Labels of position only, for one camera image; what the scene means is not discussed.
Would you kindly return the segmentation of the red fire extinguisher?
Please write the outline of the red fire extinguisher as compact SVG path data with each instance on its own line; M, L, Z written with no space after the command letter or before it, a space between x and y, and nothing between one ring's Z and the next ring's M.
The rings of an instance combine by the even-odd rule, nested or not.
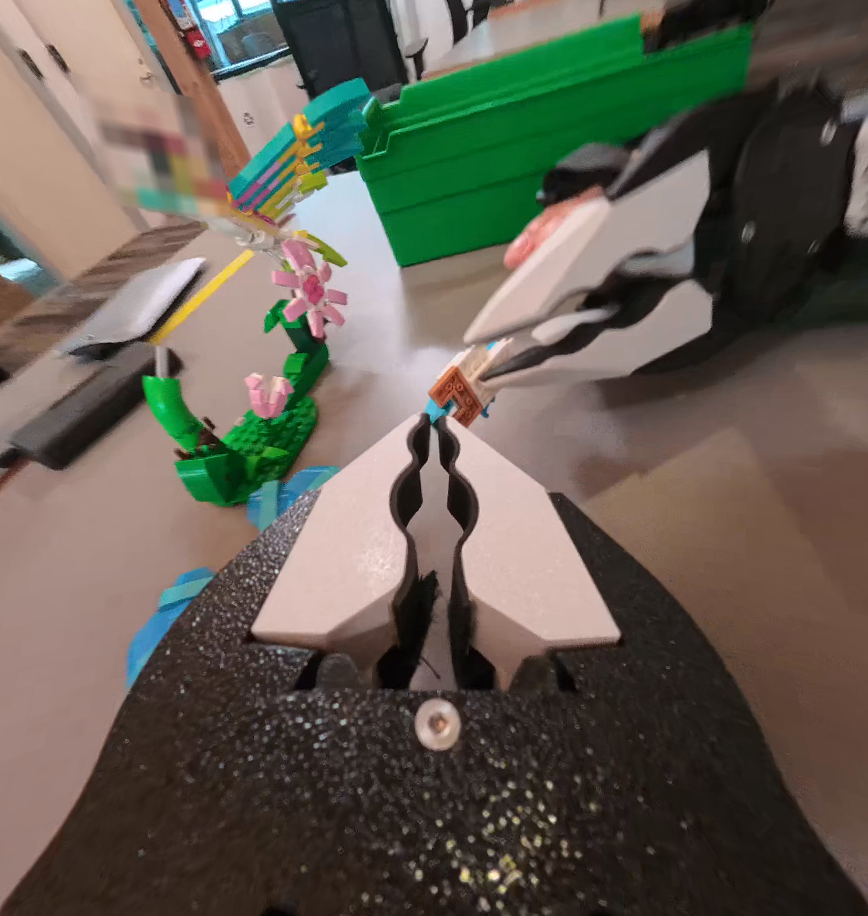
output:
M211 56L211 48L201 31L199 22L186 1L171 2L177 30L188 44L190 52L199 61Z

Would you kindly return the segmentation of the white recycling cabinet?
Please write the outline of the white recycling cabinet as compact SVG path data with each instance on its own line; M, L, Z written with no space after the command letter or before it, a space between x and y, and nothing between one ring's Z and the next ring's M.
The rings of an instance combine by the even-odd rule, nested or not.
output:
M310 102L291 56L222 80L218 88L248 157L255 156Z

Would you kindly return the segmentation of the green lego plant base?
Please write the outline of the green lego plant base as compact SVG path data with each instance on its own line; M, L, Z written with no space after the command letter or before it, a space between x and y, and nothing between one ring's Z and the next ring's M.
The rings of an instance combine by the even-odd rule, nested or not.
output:
M226 433L188 407L171 374L163 346L155 349L153 375L142 377L147 406L175 445L180 483L198 502L242 505L263 485L284 478L311 437L318 409L311 396L329 362L328 326L344 324L345 292L331 283L346 260L305 230L283 231L266 249L277 267L273 283L283 294L268 311L264 332L281 329L292 351L280 375L245 377L249 409Z

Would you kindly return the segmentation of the yellow tape strip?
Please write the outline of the yellow tape strip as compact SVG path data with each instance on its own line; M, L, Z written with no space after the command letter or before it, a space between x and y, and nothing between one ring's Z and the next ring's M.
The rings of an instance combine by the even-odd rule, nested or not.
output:
M201 290L195 292L178 310L170 315L163 324L147 341L152 345L164 344L179 326L182 326L206 303L222 286L245 267L255 256L252 250L245 250L237 258L220 270Z

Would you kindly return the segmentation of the black mesh office chair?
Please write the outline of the black mesh office chair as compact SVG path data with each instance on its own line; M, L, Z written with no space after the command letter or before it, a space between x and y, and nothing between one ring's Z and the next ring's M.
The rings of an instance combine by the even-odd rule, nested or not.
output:
M372 93L408 84L388 2L273 1L271 6L309 98L356 78Z

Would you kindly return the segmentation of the white door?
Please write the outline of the white door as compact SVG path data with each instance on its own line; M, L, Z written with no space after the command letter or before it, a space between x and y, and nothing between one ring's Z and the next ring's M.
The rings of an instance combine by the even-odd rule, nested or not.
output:
M0 223L62 281L137 234L36 79L1 38Z
M17 6L75 85L176 94L130 2L20 1Z

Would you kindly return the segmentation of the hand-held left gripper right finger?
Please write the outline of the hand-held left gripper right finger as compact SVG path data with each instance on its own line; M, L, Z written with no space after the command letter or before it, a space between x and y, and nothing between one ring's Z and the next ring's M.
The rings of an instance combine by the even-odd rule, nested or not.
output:
M462 529L448 604L461 689L507 689L527 658L621 639L549 491L452 418L438 420Z

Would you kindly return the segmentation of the colourful lego parrot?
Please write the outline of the colourful lego parrot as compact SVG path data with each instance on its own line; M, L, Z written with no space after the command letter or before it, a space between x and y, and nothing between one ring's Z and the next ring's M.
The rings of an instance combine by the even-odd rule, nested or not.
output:
M232 214L280 227L298 202L327 185L334 167L362 154L371 99L358 77L311 100L230 180Z

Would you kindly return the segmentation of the blue white lego piece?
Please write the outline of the blue white lego piece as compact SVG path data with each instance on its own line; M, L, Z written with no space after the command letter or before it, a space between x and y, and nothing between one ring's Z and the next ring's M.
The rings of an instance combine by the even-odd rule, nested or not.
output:
M499 388L486 381L485 375L509 360L512 349L512 339L507 337L457 353L428 392L430 423L451 417L469 428L477 418L486 417Z

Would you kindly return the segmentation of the wooden pillar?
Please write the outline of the wooden pillar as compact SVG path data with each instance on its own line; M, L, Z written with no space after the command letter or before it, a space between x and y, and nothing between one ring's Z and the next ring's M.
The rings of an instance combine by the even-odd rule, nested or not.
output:
M135 6L180 92L194 103L202 128L217 145L225 176L235 177L250 155L204 60L181 35L166 2L136 1Z

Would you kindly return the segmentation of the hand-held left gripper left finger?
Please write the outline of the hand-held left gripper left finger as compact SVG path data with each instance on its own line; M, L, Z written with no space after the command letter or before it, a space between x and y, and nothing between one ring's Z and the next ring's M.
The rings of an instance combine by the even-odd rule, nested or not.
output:
M356 662L420 653L430 605L408 526L430 433L427 415L410 417L320 488L252 624L256 640Z

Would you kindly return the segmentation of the person's right hand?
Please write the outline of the person's right hand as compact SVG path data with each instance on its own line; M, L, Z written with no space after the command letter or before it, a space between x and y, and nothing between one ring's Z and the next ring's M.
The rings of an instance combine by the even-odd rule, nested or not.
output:
M604 192L599 186L591 187L584 192L550 204L538 216L530 221L516 239L508 246L504 255L504 267L509 271L519 268L534 252L542 246L559 229L573 213L583 208L595 208L594 201L605 201Z

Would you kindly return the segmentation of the silver foil pouch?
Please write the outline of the silver foil pouch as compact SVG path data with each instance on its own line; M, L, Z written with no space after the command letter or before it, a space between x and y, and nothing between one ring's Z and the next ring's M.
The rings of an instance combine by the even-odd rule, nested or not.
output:
M187 258L136 274L60 341L54 354L106 360L126 346L144 342L175 310L206 263L205 258Z

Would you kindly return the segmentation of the blue lego flower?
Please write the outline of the blue lego flower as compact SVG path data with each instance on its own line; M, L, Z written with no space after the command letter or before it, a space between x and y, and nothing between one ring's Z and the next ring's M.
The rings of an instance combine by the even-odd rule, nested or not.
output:
M334 465L314 465L291 475L290 479L275 480L259 487L246 504L246 519L261 533L285 514L306 493L320 489L340 471ZM165 589L152 617L134 635L126 654L125 686L129 690L156 647L189 604L204 590L216 573L199 567L179 576Z

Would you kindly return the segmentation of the black flat device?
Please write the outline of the black flat device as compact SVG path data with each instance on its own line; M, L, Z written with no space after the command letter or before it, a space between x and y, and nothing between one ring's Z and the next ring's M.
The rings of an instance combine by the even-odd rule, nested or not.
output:
M174 350L144 342L93 361L89 377L12 433L9 447L17 457L64 470L144 400L144 376L174 377L183 366Z

